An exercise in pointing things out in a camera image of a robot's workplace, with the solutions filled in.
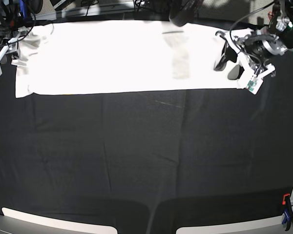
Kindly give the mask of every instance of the red clamp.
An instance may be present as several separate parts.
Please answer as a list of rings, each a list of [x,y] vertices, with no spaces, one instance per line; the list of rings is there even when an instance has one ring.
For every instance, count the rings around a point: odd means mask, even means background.
[[[285,198],[286,198],[287,196],[290,196],[290,194],[284,194],[284,195],[283,195],[282,205],[285,205]]]

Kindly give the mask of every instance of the black tablecloth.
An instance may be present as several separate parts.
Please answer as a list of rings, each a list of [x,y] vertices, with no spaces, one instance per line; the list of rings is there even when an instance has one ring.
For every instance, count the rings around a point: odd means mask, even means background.
[[[19,99],[16,68],[3,66],[0,214],[7,207],[121,234],[281,215],[293,189],[293,53],[273,64],[277,76],[255,96],[214,89]]]

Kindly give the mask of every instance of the white cloth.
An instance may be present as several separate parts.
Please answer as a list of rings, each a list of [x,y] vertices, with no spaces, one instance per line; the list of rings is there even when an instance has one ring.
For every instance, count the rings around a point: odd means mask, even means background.
[[[36,26],[20,42],[16,97],[237,88],[234,66],[213,70],[219,29],[161,21],[92,21]]]

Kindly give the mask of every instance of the black fabric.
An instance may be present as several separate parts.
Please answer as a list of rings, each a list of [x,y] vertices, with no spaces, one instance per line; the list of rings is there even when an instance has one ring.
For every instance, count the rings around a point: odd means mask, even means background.
[[[214,89],[19,99],[15,67],[3,66],[0,214],[7,207],[120,234],[281,215],[293,189],[293,54],[273,63],[277,76],[255,96]]]

